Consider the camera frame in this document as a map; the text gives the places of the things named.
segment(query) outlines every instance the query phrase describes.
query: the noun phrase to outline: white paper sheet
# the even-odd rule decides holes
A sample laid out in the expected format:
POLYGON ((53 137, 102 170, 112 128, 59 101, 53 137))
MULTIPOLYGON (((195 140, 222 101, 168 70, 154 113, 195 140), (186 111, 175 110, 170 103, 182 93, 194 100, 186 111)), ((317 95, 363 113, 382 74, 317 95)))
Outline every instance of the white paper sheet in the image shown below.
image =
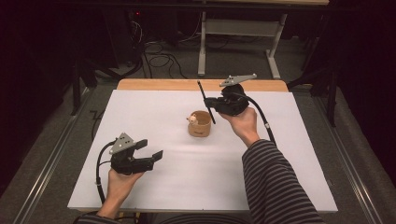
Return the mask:
MULTIPOLYGON (((206 97, 219 97, 207 91, 206 97)), ((319 212, 337 211, 293 95, 289 92, 247 91, 262 108, 278 148, 293 166, 300 183, 319 212)), ((206 138, 188 134, 186 117, 206 111, 199 91, 113 91, 92 148, 84 163, 68 207, 97 209, 100 198, 94 185, 101 148, 127 133, 135 141, 148 139, 136 158, 163 150, 163 158, 135 184, 123 204, 138 211, 247 211, 242 155, 243 142, 230 124, 213 109, 216 124, 206 138)), ((258 118, 261 138, 268 133, 258 118)), ((108 150, 102 161, 108 161, 108 150)), ((101 166, 106 194, 109 163, 101 166)))

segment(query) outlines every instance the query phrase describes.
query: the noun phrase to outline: gray floor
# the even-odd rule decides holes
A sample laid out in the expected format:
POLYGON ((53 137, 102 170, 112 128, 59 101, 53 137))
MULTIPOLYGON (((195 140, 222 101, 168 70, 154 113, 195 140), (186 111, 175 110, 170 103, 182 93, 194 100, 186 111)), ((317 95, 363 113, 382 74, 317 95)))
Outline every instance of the gray floor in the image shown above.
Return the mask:
MULTIPOLYGON (((256 73, 258 79, 271 79, 264 59, 269 39, 234 37, 222 49, 221 39, 208 43, 206 77, 226 78, 228 75, 256 73)), ((304 43, 297 39, 282 40, 276 52, 279 73, 286 82, 302 73, 304 43)), ((157 44, 147 49, 157 52, 157 44)), ((196 78, 198 46, 189 41, 177 49, 163 44, 163 52, 171 52, 182 68, 183 76, 196 78)), ((155 78, 182 78, 176 63, 162 57, 152 59, 155 78)), ((149 76, 141 69, 131 77, 149 76)), ((47 120, 44 129, 26 156, 7 191, 0 199, 0 223, 72 223, 79 211, 67 208, 74 184, 92 143, 92 133, 100 120, 95 120, 106 108, 108 98, 117 83, 99 78, 96 89, 85 90, 84 106, 71 117, 72 92, 47 120)), ((338 90, 335 110, 336 128, 329 126, 324 116, 325 98, 310 96, 309 86, 293 90, 304 124, 311 138, 332 195, 339 208, 337 213, 322 214, 327 223, 396 223, 396 191, 370 149, 347 103, 338 90)))

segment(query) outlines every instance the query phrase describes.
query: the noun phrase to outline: person's left hand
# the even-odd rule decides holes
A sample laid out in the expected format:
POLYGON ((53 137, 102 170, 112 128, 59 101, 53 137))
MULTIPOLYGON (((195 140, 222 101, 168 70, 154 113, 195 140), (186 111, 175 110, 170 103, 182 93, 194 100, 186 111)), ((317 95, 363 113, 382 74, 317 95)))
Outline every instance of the person's left hand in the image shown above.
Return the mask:
POLYGON ((96 215, 100 217, 114 218, 122 203, 134 187, 134 183, 143 174, 144 173, 122 175, 118 174, 115 170, 110 169, 110 171, 108 171, 106 200, 96 215))

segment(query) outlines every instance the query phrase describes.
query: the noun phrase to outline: wooden cup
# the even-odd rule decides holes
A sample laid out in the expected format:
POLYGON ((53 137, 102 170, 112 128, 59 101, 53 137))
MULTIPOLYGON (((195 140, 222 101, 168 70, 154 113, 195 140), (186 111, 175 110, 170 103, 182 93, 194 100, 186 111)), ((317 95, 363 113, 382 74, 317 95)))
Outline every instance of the wooden cup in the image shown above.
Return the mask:
POLYGON ((194 137, 207 137, 210 134, 210 125, 212 119, 206 111, 197 110, 191 113, 195 114, 198 124, 189 123, 189 134, 194 137))

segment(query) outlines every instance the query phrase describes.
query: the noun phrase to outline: white desk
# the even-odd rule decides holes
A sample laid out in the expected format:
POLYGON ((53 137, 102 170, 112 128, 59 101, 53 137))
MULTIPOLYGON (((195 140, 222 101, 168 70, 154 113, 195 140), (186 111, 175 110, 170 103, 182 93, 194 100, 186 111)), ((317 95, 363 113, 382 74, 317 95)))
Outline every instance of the white desk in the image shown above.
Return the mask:
MULTIPOLYGON (((202 83, 205 90, 207 80, 202 83)), ((319 212, 336 211, 292 93, 247 91, 247 95, 262 106, 278 147, 294 167, 314 206, 319 212)), ((206 96, 219 97, 219 91, 207 91, 206 96)), ((190 136, 186 117, 199 109, 206 110, 198 85, 195 91, 114 91, 68 207, 94 210, 101 206, 94 185, 96 160, 105 144, 125 132, 136 141, 148 139, 148 146, 134 154, 137 158, 150 157, 160 150, 163 158, 155 163, 153 171, 137 181, 121 209, 189 213, 247 211, 241 160, 246 147, 229 123, 214 111, 217 124, 212 126, 211 134, 207 138, 190 136)), ((261 137, 268 138, 263 125, 258 126, 261 137)), ((107 152, 102 161, 110 159, 107 152)), ((105 193, 108 169, 109 164, 104 164, 100 172, 105 193)))
MULTIPOLYGON (((306 5, 306 6, 327 6, 329 0, 203 0, 206 2, 235 2, 235 3, 260 3, 260 4, 281 4, 281 5, 306 5)), ((198 76, 205 75, 206 65, 206 34, 213 35, 253 35, 270 36, 273 44, 265 51, 268 64, 270 65, 273 79, 280 79, 280 74, 276 66, 275 52, 283 27, 285 26, 287 14, 282 14, 279 21, 237 21, 237 20, 217 20, 207 19, 206 12, 202 12, 201 22, 201 48, 198 59, 198 76)))

